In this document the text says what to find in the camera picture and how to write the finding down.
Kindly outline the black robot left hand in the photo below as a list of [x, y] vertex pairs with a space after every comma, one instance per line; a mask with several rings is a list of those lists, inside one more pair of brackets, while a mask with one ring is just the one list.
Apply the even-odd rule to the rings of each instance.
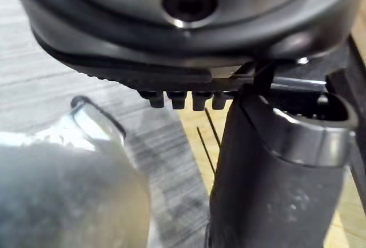
[[40, 47], [116, 81], [154, 108], [232, 100], [210, 195], [207, 247], [322, 247], [353, 133], [365, 132], [365, 74], [321, 90], [276, 71], [349, 38], [361, 0], [20, 0]]

